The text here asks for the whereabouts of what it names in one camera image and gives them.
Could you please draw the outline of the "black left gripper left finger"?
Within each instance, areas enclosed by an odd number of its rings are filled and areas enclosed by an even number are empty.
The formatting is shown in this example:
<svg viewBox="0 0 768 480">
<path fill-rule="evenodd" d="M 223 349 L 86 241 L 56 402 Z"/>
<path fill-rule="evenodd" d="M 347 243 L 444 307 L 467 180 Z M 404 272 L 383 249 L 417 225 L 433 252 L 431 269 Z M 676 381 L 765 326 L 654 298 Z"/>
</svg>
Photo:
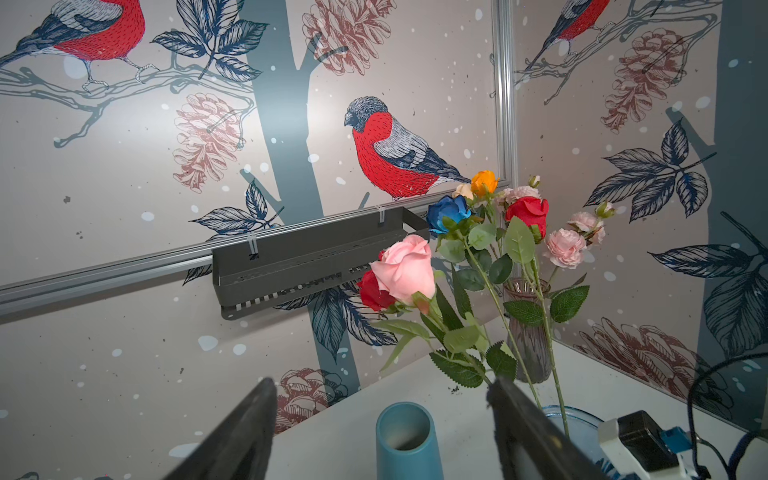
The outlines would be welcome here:
<svg viewBox="0 0 768 480">
<path fill-rule="evenodd" d="M 265 378 L 166 480 L 254 480 L 266 477 L 277 414 L 277 390 Z"/>
</svg>

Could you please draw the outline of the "orange artificial rose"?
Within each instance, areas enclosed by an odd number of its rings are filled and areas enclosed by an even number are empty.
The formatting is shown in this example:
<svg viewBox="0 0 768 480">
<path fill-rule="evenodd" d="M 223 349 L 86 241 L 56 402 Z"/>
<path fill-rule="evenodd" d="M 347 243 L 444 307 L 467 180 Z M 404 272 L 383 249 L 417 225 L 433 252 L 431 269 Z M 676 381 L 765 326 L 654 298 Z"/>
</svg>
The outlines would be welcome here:
<svg viewBox="0 0 768 480">
<path fill-rule="evenodd" d="M 495 193 L 498 179 L 492 171 L 480 171 L 471 180 L 471 191 L 475 197 L 487 197 Z"/>
</svg>

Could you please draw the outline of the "pink artificial rose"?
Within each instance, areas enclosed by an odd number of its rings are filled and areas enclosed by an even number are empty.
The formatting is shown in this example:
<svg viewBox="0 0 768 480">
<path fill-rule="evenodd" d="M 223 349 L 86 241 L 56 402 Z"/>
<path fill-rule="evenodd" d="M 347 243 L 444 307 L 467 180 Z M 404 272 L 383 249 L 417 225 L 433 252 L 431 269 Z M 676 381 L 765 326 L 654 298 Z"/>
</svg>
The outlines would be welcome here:
<svg viewBox="0 0 768 480">
<path fill-rule="evenodd" d="M 389 309 L 376 312 L 380 320 L 374 326 L 397 339 L 383 370 L 399 359 L 409 343 L 422 340 L 433 364 L 457 385 L 477 388 L 491 383 L 485 364 L 490 348 L 487 335 L 469 308 L 452 306 L 440 290 L 426 239 L 406 236 L 382 251 L 369 271 L 380 288 L 396 299 Z"/>
</svg>

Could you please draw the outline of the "blue purple glass vase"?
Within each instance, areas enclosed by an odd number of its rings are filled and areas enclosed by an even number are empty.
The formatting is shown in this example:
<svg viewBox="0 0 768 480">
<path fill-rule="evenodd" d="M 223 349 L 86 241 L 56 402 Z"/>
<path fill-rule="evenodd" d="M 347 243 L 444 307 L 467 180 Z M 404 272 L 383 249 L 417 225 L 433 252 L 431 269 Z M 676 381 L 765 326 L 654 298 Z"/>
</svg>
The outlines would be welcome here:
<svg viewBox="0 0 768 480">
<path fill-rule="evenodd" d="M 589 412 L 571 406 L 566 406 L 564 411 L 571 442 L 593 463 L 602 466 L 605 458 L 598 442 L 598 427 L 602 420 Z"/>
</svg>

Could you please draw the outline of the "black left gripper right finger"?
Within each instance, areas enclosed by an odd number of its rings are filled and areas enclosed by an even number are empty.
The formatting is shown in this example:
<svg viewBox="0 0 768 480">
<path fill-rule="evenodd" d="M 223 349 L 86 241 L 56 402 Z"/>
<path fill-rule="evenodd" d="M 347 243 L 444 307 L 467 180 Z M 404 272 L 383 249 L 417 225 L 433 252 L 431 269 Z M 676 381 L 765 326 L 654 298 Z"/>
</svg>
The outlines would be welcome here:
<svg viewBox="0 0 768 480">
<path fill-rule="evenodd" d="M 564 433 L 555 406 L 538 408 L 515 383 L 501 377 L 488 390 L 502 477 L 511 479 L 604 479 Z"/>
</svg>

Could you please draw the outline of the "pink peony spray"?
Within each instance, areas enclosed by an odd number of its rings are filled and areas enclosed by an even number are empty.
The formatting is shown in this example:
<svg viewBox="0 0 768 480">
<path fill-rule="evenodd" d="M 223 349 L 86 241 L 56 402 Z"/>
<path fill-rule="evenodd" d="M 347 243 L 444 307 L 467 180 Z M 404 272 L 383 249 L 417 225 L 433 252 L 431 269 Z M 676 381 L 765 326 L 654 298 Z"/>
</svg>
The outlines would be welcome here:
<svg viewBox="0 0 768 480">
<path fill-rule="evenodd" d="M 540 199 L 541 195 L 538 190 L 540 181 L 541 177 L 539 175 L 535 175 L 532 176 L 529 179 L 529 182 L 525 185 L 514 188 L 506 188 L 499 197 L 499 202 L 505 205 L 513 205 L 516 201 L 527 197 Z"/>
<path fill-rule="evenodd" d="M 567 221 L 566 228 L 560 228 L 547 235 L 544 256 L 554 266 L 548 281 L 552 282 L 560 270 L 574 270 L 584 262 L 589 249 L 604 243 L 607 232 L 605 223 L 616 213 L 609 202 L 599 204 L 593 212 L 574 213 Z"/>
</svg>

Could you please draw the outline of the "teal ceramic vase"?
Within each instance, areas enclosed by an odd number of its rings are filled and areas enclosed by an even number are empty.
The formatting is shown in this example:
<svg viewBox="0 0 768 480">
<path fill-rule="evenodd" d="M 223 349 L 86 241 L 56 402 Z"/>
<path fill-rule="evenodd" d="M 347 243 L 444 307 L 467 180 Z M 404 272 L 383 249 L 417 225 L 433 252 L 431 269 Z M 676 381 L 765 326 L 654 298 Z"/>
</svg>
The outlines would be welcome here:
<svg viewBox="0 0 768 480">
<path fill-rule="evenodd" d="M 443 480 L 436 427 L 420 404 L 398 402 L 386 407 L 376 426 L 378 480 Z"/>
</svg>

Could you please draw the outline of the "cream peach artificial rose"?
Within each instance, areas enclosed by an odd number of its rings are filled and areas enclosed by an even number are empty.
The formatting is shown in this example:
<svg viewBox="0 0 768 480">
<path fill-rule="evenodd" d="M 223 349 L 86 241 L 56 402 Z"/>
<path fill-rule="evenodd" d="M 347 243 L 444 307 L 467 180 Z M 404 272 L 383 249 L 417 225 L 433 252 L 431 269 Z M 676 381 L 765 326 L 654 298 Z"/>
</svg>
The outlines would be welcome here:
<svg viewBox="0 0 768 480">
<path fill-rule="evenodd" d="M 460 184 L 454 191 L 453 197 L 464 197 L 467 200 L 473 200 L 475 198 L 470 184 Z"/>
</svg>

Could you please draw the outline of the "pink grey glass vase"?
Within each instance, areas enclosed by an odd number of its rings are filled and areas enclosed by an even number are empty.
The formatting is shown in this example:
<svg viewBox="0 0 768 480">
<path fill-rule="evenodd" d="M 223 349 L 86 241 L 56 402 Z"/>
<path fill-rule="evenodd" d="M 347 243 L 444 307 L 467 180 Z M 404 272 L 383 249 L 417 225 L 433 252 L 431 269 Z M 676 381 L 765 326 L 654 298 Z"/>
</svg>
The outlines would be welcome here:
<svg viewBox="0 0 768 480">
<path fill-rule="evenodd" d="M 531 286 L 522 278 L 511 278 L 504 284 L 504 290 L 505 302 L 527 302 L 527 305 L 515 309 L 524 315 L 523 321 L 507 314 L 512 333 L 510 339 L 517 346 L 527 370 L 524 372 L 519 369 L 517 379 L 530 380 L 533 384 L 543 383 L 550 377 L 552 366 L 543 326 L 541 302 Z"/>
</svg>

